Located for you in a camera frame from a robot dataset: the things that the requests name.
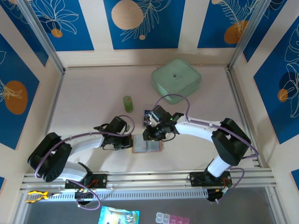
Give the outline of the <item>blue printed snack packet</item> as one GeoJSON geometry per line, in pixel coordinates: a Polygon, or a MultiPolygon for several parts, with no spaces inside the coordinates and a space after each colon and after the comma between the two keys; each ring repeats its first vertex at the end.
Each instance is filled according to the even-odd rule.
{"type": "Polygon", "coordinates": [[[102,206],[98,224],[139,224],[140,211],[102,206]]]}

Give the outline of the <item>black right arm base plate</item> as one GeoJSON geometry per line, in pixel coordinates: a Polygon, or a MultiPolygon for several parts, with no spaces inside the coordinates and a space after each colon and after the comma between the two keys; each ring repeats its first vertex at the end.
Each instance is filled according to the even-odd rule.
{"type": "Polygon", "coordinates": [[[232,186],[232,181],[229,177],[229,171],[224,171],[220,177],[214,177],[207,171],[191,172],[189,174],[189,180],[192,187],[230,187],[232,186]]]}

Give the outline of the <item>wide aluminium mounting rail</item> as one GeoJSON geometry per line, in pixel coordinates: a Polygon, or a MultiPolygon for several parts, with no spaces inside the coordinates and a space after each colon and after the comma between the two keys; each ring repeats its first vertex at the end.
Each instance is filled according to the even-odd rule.
{"type": "MultiPolygon", "coordinates": [[[[157,172],[111,172],[107,174],[106,189],[148,190],[148,189],[190,189],[187,176],[191,171],[157,172]]],[[[20,191],[27,189],[64,189],[65,181],[56,179],[46,183],[33,174],[25,174],[20,191]]],[[[277,183],[270,168],[246,168],[239,188],[276,187],[277,183]]]]}

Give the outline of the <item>white pink pill organizer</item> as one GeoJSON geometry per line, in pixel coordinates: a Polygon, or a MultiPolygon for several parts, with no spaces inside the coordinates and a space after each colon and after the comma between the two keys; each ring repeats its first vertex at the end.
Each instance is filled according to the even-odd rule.
{"type": "Polygon", "coordinates": [[[156,213],[155,222],[157,224],[190,224],[190,219],[161,212],[156,213]]]}

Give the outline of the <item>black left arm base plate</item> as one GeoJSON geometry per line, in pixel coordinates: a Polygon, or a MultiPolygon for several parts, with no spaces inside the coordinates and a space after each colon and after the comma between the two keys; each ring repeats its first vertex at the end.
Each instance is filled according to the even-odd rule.
{"type": "MultiPolygon", "coordinates": [[[[105,189],[107,184],[107,174],[92,174],[85,177],[80,184],[90,189],[105,189]]],[[[65,189],[79,189],[80,186],[71,182],[70,180],[65,182],[65,189]]]]}

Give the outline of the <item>aluminium frame post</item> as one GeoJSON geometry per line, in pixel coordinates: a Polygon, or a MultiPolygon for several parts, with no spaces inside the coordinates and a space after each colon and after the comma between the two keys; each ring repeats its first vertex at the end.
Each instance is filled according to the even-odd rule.
{"type": "Polygon", "coordinates": [[[265,11],[267,10],[271,0],[259,0],[257,2],[257,7],[253,11],[253,14],[251,18],[249,19],[249,22],[239,40],[237,43],[235,50],[232,54],[231,59],[229,60],[229,63],[227,65],[228,71],[231,71],[233,67],[238,62],[239,57],[243,53],[244,49],[248,45],[249,40],[251,39],[254,31],[256,30],[260,20],[262,19],[265,11]]]}
{"type": "Polygon", "coordinates": [[[41,43],[42,47],[44,48],[49,58],[55,65],[57,71],[63,76],[65,73],[63,63],[59,59],[53,44],[51,43],[48,35],[46,34],[42,24],[40,23],[30,3],[27,0],[16,0],[16,2],[25,19],[29,23],[31,29],[35,33],[38,41],[41,43]]]}

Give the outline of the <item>aluminium side rail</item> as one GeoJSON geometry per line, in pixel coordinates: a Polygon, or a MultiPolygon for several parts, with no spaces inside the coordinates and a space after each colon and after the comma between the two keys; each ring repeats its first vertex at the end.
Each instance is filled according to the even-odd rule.
{"type": "Polygon", "coordinates": [[[64,76],[65,76],[65,70],[61,74],[61,77],[59,79],[57,88],[55,89],[54,98],[53,98],[51,106],[50,106],[49,115],[48,115],[48,118],[46,120],[47,121],[46,122],[46,127],[43,131],[43,134],[42,134],[42,139],[49,133],[51,123],[52,123],[52,120],[53,120],[53,117],[54,117],[56,105],[57,105],[57,102],[58,102],[59,94],[60,94],[62,84],[63,84],[63,81],[64,81],[64,76]]]}
{"type": "Polygon", "coordinates": [[[245,98],[242,94],[236,74],[234,73],[233,70],[229,69],[228,66],[225,67],[225,72],[226,72],[227,79],[228,79],[228,82],[229,82],[229,85],[230,85],[230,88],[231,88],[231,91],[233,94],[234,101],[236,103],[236,107],[238,110],[242,128],[244,129],[245,134],[251,140],[252,146],[255,149],[258,149],[253,132],[251,130],[250,116],[249,116],[249,112],[248,112],[247,105],[245,102],[245,98]]]}

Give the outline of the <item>yellow handled pliers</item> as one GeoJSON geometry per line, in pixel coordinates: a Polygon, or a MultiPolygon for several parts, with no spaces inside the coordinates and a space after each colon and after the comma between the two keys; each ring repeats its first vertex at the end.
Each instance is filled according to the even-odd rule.
{"type": "Polygon", "coordinates": [[[60,194],[62,193],[61,192],[50,193],[49,191],[38,191],[38,190],[29,191],[28,195],[38,195],[38,198],[34,200],[26,200],[26,203],[35,203],[40,200],[48,200],[50,196],[58,196],[60,194]]]}

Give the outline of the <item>tan leather card holder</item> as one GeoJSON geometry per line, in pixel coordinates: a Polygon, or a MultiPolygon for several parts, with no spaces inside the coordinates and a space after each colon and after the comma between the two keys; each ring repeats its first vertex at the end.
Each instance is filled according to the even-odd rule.
{"type": "Polygon", "coordinates": [[[163,150],[163,143],[160,141],[143,140],[142,135],[133,135],[132,153],[152,153],[161,152],[163,150]]]}

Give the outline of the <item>dark printed card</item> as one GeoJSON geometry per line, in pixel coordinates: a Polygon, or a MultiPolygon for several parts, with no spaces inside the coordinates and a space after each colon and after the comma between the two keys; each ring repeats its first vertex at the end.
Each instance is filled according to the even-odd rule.
{"type": "Polygon", "coordinates": [[[142,119],[142,126],[150,126],[151,125],[151,115],[150,110],[144,110],[143,119],[142,119]]]}

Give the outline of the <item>mint green zip case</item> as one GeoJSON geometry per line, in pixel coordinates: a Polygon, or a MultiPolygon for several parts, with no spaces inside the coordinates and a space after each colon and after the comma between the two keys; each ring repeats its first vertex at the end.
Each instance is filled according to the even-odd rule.
{"type": "Polygon", "coordinates": [[[199,88],[201,74],[182,59],[174,59],[152,72],[152,86],[165,96],[169,104],[176,104],[199,88]]]}

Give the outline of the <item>green cylindrical can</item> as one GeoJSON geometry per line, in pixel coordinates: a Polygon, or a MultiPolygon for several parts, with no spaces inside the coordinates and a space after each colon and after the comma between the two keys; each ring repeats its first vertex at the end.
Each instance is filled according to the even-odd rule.
{"type": "Polygon", "coordinates": [[[124,104],[124,108],[125,111],[127,113],[131,113],[133,111],[133,101],[132,98],[130,96],[124,96],[123,97],[123,104],[124,104]]]}

